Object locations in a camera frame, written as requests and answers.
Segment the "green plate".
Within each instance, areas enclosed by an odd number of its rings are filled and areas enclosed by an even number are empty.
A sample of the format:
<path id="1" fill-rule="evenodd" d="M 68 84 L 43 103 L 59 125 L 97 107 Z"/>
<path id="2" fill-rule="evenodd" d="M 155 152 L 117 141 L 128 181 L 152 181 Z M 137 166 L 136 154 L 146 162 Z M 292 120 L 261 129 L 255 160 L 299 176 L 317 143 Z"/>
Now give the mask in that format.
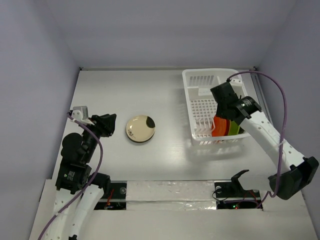
<path id="1" fill-rule="evenodd" d="M 235 136 L 235 135 L 239 134 L 239 131 L 240 131 L 240 126 L 234 121 L 229 121 L 226 135 L 227 136 Z"/>

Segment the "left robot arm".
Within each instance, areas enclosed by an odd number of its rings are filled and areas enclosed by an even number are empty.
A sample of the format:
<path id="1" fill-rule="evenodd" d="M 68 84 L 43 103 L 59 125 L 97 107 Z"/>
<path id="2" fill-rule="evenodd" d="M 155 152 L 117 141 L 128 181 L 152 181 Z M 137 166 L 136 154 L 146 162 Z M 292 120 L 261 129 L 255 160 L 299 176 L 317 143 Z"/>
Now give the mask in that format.
<path id="1" fill-rule="evenodd" d="M 55 182 L 53 215 L 40 240 L 79 240 L 98 201 L 110 194 L 110 176 L 99 172 L 103 161 L 101 138 L 115 131 L 116 114 L 92 115 L 73 108 L 67 117 L 83 129 L 62 140 L 62 159 Z"/>

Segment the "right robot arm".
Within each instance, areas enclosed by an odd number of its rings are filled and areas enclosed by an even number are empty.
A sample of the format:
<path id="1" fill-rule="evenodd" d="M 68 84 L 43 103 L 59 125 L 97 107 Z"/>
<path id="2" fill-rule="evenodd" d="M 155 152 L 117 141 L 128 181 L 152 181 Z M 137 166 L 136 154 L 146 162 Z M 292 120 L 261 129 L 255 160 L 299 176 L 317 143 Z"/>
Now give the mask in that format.
<path id="1" fill-rule="evenodd" d="M 268 177 L 269 186 L 282 200 L 288 200 L 313 179 L 318 160 L 305 157 L 286 140 L 269 122 L 261 106 L 250 96 L 239 98 L 229 82 L 211 88 L 217 103 L 216 116 L 234 121 L 249 133 L 269 158 L 280 169 Z"/>

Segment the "beige plate with black patch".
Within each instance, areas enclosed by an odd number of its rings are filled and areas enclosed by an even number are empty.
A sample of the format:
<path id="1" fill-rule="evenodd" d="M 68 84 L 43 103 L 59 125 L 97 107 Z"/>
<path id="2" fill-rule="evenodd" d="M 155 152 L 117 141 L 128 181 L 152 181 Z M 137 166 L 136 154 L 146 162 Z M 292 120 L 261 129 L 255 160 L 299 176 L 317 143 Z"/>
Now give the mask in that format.
<path id="1" fill-rule="evenodd" d="M 132 117 L 126 124 L 125 133 L 127 137 L 135 140 L 145 140 L 154 136 L 156 124 L 147 115 L 137 115 Z"/>

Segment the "orange plate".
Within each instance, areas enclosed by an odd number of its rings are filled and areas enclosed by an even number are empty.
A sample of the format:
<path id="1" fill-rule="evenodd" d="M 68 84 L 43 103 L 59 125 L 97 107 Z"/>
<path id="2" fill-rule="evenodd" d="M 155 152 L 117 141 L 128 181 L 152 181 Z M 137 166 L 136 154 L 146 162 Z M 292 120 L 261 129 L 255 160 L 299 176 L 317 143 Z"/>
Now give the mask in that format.
<path id="1" fill-rule="evenodd" d="M 230 120 L 215 116 L 213 118 L 213 123 L 212 123 L 213 130 L 211 132 L 211 136 L 212 137 L 227 136 L 230 130 L 230 123 L 231 123 Z"/>

